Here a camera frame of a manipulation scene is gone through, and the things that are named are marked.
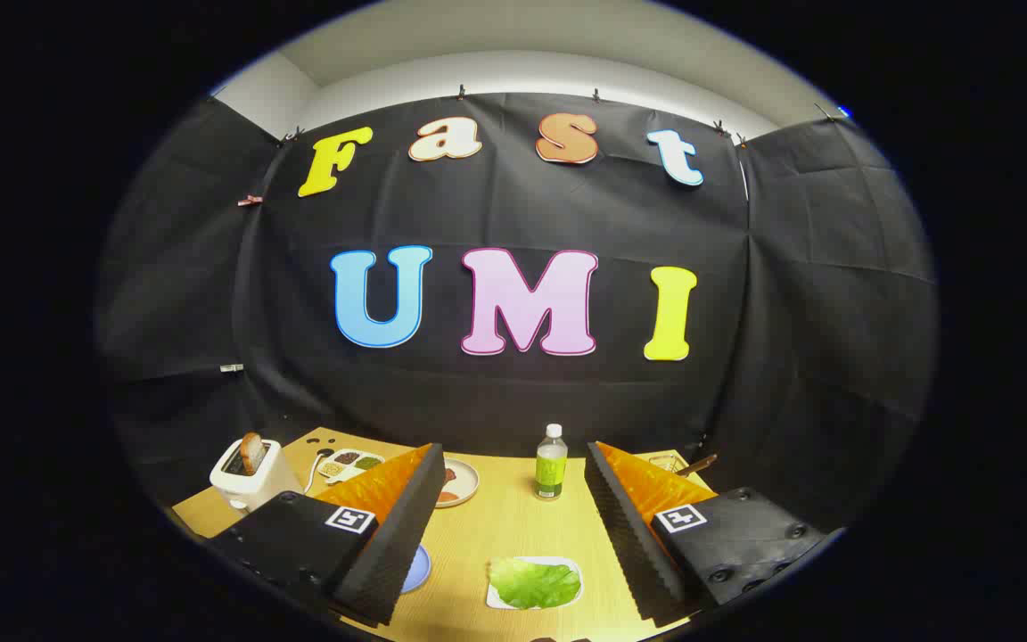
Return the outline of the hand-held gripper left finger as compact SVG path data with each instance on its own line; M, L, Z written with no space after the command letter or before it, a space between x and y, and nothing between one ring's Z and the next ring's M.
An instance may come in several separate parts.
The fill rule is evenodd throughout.
M443 454L424 444L316 498L277 493L208 546L314 616L387 625L443 488Z

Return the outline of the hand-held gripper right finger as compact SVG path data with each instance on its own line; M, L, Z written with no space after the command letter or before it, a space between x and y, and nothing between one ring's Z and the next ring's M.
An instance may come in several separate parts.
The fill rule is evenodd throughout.
M584 479L641 618L659 626L749 608L843 535L754 488L710 491L602 442Z

